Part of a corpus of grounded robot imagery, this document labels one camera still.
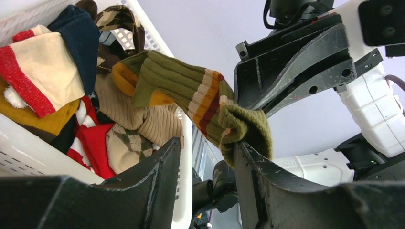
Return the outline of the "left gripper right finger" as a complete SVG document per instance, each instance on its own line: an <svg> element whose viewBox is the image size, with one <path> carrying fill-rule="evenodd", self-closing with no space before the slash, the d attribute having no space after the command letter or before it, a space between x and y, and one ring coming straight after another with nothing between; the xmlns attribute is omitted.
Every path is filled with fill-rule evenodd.
<svg viewBox="0 0 405 229"><path fill-rule="evenodd" d="M403 181L360 181L334 187L300 178L256 152L234 147L245 229L402 229Z"/></svg>

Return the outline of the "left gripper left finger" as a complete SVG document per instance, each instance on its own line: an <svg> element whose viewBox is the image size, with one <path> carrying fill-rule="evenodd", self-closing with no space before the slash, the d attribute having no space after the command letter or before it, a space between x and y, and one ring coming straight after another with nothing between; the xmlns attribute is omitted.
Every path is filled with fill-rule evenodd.
<svg viewBox="0 0 405 229"><path fill-rule="evenodd" d="M181 147L174 137L101 184L69 176L3 177L3 229L169 229Z"/></svg>

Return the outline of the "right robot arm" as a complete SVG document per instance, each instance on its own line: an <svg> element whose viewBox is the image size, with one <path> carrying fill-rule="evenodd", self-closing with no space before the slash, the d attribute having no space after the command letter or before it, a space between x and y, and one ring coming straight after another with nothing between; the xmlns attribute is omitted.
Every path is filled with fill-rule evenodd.
<svg viewBox="0 0 405 229"><path fill-rule="evenodd" d="M235 97L272 116L306 97L333 89L360 133L334 149L276 159L292 174L325 186L356 180L404 180L405 110L386 74L384 57L405 54L402 0L268 0L270 34L236 46Z"/></svg>

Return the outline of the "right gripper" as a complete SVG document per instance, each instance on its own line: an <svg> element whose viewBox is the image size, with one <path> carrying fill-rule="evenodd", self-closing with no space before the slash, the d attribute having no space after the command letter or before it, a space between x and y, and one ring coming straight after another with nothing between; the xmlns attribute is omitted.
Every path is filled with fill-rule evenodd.
<svg viewBox="0 0 405 229"><path fill-rule="evenodd" d="M313 94L350 83L378 66L382 55L363 43L359 6L351 0L333 10L297 12L292 25L276 23L265 38L237 45L241 61L235 76L235 101L270 117Z"/></svg>

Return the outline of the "olive striped sock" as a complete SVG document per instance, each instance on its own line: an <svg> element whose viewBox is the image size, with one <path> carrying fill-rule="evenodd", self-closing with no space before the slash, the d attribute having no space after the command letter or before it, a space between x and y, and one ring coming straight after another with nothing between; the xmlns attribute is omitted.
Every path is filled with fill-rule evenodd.
<svg viewBox="0 0 405 229"><path fill-rule="evenodd" d="M238 141L272 159L273 142L265 113L235 103L232 88L218 71L145 50L116 63L112 77L116 86L131 96L135 107L176 104L221 151L228 165L234 165L233 149Z"/></svg>

